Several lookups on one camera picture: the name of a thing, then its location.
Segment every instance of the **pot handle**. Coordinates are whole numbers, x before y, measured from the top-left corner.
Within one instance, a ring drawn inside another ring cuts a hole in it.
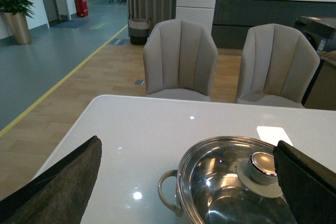
[[[159,184],[157,185],[158,187],[158,193],[159,193],[159,198],[162,201],[162,203],[168,207],[170,210],[172,210],[176,216],[180,217],[182,215],[182,207],[175,205],[173,203],[171,203],[169,200],[167,200],[162,193],[162,184],[163,182],[169,178],[169,177],[176,177],[177,178],[177,170],[169,170],[168,172],[166,172],[165,174],[163,174],[159,180]]]

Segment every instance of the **gray vinyl floor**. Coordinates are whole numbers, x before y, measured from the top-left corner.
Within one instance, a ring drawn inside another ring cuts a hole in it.
[[[125,2],[88,0],[88,11],[78,28],[31,29],[28,45],[0,40],[0,131],[127,24]]]

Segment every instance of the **green leaves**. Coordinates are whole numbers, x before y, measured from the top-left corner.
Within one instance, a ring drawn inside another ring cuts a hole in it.
[[[0,12],[23,13],[24,15],[32,18],[31,14],[34,12],[30,9],[33,6],[31,0],[0,0]]]

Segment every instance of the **dark gray cabinet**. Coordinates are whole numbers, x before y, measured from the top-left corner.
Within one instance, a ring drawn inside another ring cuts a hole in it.
[[[212,36],[218,48],[242,49],[249,28],[269,23],[293,27],[299,16],[336,17],[336,3],[216,0]]]

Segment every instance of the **stainless steel pot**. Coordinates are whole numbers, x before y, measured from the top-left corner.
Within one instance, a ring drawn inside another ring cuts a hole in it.
[[[177,170],[162,175],[159,197],[180,223],[296,223],[277,182],[273,148],[239,136],[200,141]],[[171,176],[177,178],[175,204],[162,194]]]

